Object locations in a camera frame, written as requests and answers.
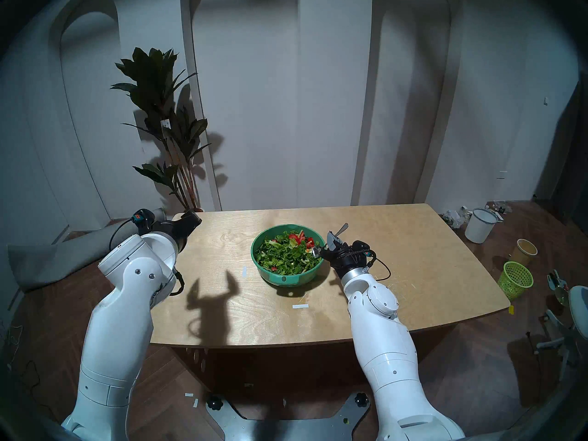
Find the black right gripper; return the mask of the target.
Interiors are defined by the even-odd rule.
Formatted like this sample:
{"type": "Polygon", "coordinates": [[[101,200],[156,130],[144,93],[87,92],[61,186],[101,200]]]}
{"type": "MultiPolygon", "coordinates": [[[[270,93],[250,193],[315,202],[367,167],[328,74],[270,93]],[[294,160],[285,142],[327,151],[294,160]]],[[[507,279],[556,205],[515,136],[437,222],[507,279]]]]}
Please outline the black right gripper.
{"type": "Polygon", "coordinates": [[[339,278],[355,269],[369,269],[375,262],[375,253],[368,244],[354,242],[348,245],[332,232],[327,234],[326,246],[320,248],[320,257],[329,262],[339,278]]]}

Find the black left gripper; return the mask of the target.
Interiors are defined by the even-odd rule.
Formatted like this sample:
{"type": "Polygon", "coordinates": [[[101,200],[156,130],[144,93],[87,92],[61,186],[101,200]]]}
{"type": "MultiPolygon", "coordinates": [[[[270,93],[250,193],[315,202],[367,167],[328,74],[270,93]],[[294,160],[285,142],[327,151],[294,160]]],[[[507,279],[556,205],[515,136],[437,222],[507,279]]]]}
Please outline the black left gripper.
{"type": "Polygon", "coordinates": [[[202,223],[202,219],[192,209],[183,213],[177,220],[156,221],[152,225],[152,233],[163,233],[174,241],[178,253],[187,245],[190,234],[202,223]]]}

